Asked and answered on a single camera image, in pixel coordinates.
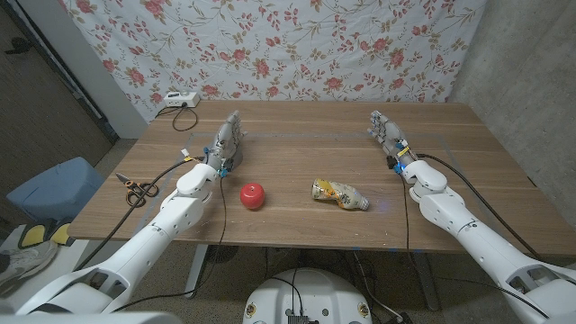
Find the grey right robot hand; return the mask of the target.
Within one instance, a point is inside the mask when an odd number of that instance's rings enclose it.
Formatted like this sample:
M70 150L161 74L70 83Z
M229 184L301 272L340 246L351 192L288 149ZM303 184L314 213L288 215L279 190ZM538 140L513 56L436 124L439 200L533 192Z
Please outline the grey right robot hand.
M382 146L389 169L399 174L418 159L411 152L405 134L394 121L379 111L373 111L370 122L371 127L367 132Z

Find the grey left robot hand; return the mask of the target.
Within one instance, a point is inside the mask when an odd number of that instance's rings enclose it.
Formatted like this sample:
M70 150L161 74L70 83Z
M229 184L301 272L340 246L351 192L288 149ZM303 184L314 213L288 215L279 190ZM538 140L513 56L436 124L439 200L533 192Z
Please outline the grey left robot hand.
M239 111L234 111L220 126L212 144L207 147L205 164L217 171L232 172L243 159L242 140L247 132L242 130Z

